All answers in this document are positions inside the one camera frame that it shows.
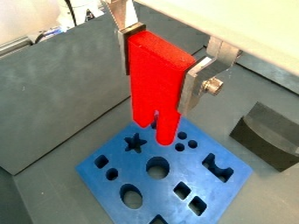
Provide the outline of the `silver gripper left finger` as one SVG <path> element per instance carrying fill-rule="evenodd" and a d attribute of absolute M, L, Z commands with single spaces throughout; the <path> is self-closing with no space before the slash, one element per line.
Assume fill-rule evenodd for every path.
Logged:
<path fill-rule="evenodd" d="M 145 25 L 137 20 L 133 0 L 104 0 L 104 2 L 116 23 L 122 72 L 124 75 L 129 75 L 126 40 L 145 30 Z"/>

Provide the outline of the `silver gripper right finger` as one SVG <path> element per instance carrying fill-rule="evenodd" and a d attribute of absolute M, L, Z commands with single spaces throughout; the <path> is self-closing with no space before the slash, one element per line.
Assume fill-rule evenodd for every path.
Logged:
<path fill-rule="evenodd" d="M 206 54 L 186 70 L 184 76 L 177 103 L 177 110 L 184 116 L 205 93 L 216 95 L 220 92 L 222 81 L 216 78 L 216 75 L 232 67 L 240 50 L 218 38 L 209 37 Z"/>

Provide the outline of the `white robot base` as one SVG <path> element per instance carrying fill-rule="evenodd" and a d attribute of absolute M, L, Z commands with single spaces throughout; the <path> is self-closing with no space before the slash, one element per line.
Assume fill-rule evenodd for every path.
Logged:
<path fill-rule="evenodd" d="M 57 4 L 60 9 L 57 22 L 66 29 L 104 14 L 100 0 L 57 0 Z"/>

